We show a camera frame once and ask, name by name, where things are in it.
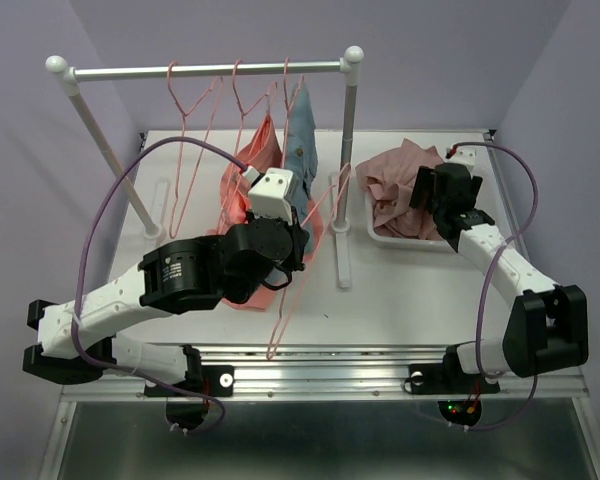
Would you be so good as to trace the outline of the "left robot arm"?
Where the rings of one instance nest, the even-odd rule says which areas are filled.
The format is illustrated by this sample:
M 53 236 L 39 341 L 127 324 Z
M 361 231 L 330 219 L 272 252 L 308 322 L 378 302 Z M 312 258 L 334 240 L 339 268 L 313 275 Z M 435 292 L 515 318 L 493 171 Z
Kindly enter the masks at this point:
M 308 241 L 297 220 L 250 217 L 220 235 L 171 241 L 77 300 L 35 300 L 27 324 L 37 341 L 24 351 L 23 370 L 58 385 L 90 383 L 113 370 L 149 381 L 157 395 L 210 394 L 217 386 L 196 348 L 148 344 L 124 330 L 211 311 L 223 300 L 244 305 L 260 288 L 280 290 L 304 269 Z

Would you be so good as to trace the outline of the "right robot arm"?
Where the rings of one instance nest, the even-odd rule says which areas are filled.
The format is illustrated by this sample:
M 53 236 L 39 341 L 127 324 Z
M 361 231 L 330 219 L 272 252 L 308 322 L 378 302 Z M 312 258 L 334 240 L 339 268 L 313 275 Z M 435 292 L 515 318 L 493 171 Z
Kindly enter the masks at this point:
M 588 359 L 584 292 L 542 274 L 505 240 L 495 221 L 476 207 L 481 184 L 462 164 L 422 167 L 410 204 L 431 214 L 442 239 L 505 301 L 510 314 L 504 334 L 449 346 L 438 363 L 410 365 L 408 393 L 495 394 L 499 374 L 529 378 Z

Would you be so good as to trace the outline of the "blue denim skirt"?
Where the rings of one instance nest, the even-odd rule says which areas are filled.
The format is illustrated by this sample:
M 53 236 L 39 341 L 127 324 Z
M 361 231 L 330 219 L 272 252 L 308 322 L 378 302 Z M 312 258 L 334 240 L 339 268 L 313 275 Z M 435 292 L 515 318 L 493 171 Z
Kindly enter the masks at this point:
M 284 168 L 292 171 L 296 178 L 293 200 L 297 207 L 300 204 L 308 203 L 311 197 L 311 187 L 317 175 L 318 154 L 315 128 L 307 85 L 296 83 L 292 89 Z

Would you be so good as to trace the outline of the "coral pink skirt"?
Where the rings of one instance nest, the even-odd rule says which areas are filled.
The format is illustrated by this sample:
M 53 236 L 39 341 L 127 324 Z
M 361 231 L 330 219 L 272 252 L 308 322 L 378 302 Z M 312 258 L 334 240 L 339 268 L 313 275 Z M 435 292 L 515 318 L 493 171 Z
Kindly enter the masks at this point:
M 315 140 L 315 123 L 312 120 L 292 120 L 286 148 L 279 145 L 273 120 L 267 115 L 251 141 L 243 147 L 237 158 L 264 173 L 271 167 L 291 169 L 302 179 L 295 191 L 292 205 L 297 211 L 299 222 L 310 235 L 305 248 L 305 258 L 311 259 L 316 248 L 317 237 L 323 233 L 323 221 L 315 209 L 311 195 L 313 180 L 318 173 L 318 155 Z M 214 234 L 224 234 L 228 228 L 246 220 L 250 208 L 247 199 L 248 184 L 233 165 L 229 165 L 220 181 L 221 215 Z

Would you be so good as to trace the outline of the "dusty pink ruffled skirt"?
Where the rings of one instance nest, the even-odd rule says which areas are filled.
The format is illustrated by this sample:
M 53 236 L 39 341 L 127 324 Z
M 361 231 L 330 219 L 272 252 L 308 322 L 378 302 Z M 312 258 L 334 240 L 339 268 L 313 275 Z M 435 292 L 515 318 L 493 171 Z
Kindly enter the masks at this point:
M 410 200 L 421 166 L 443 163 L 435 146 L 423 149 L 405 138 L 356 167 L 356 179 L 372 207 L 372 227 L 380 236 L 440 241 L 432 216 Z

